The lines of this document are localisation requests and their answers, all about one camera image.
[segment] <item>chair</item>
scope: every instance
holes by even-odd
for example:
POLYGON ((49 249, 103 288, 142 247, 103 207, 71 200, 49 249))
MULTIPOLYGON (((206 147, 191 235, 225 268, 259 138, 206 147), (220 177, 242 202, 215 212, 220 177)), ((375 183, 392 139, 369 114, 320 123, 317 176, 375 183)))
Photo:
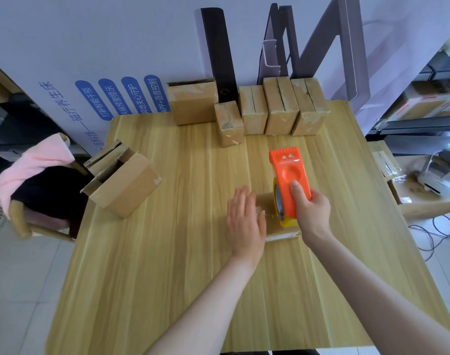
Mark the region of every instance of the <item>chair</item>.
MULTIPOLYGON (((65 134, 60 134, 63 141, 67 141, 68 138, 65 134)), ((86 176, 88 172, 77 162, 72 162, 70 166, 78 170, 82 175, 86 176)), ((47 237, 56 238, 59 240, 65 240, 69 242, 75 242, 75 239, 69 234, 62 233, 60 231, 54 231, 52 229, 40 226, 37 224, 28 223, 25 219, 25 205, 22 202, 11 200, 10 201, 10 221, 15 228, 18 238, 27 240, 33 236, 33 233, 39 233, 47 237)))

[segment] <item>pink towel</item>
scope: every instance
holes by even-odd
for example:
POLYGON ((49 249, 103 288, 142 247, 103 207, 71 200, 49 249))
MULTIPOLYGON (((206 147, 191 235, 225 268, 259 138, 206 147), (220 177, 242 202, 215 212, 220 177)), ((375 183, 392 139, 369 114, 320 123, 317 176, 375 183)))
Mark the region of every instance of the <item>pink towel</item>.
POLYGON ((12 194, 26 179, 47 167, 65 166, 74 161, 69 144, 69 140, 62 140, 60 133, 53 134, 26 150, 11 167, 0 174, 0 205, 8 218, 12 194))

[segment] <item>hand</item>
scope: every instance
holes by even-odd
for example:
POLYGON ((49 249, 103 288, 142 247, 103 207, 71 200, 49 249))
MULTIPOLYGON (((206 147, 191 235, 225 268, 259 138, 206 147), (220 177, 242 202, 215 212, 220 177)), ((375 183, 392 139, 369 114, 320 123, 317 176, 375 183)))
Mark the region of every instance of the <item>hand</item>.
POLYGON ((248 194, 248 187, 236 188, 233 199, 228 200, 228 241, 232 257, 256 268, 264 251, 266 220, 264 211, 256 217, 256 193, 248 194))
POLYGON ((297 222, 302 231, 302 239, 306 244, 315 237, 333 237, 329 224, 330 202, 322 193, 314 189, 311 191, 312 200, 309 201, 299 182, 291 182, 291 194, 295 201, 297 222))

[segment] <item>tape dispenser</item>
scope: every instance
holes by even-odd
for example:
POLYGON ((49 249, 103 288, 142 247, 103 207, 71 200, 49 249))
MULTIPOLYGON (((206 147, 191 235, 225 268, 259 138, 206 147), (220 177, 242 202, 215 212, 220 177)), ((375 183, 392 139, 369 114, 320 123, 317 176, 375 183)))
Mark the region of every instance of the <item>tape dispenser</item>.
POLYGON ((295 202, 291 194, 291 182, 296 180, 304 189, 307 199, 311 199, 311 189, 305 174, 299 148, 271 150, 269 161, 274 167, 276 177, 273 182, 274 206, 281 226, 297 226, 295 202))

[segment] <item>wood grain tabletop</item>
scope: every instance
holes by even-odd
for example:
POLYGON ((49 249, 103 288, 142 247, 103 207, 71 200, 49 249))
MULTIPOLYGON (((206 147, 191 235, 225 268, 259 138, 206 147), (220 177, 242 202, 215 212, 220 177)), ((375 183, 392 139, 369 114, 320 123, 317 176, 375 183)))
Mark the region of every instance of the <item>wood grain tabletop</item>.
MULTIPOLYGON (((272 191, 268 152, 298 146, 311 187, 332 205, 350 251, 450 330, 450 315, 347 102, 330 101, 316 136, 246 136, 221 148, 215 123, 124 115, 107 143, 143 153, 163 181, 127 219, 89 201, 46 344, 47 354, 142 354, 230 255, 226 201, 237 186, 272 191)), ((300 238, 266 244, 222 351, 370 345, 355 314, 300 238)))

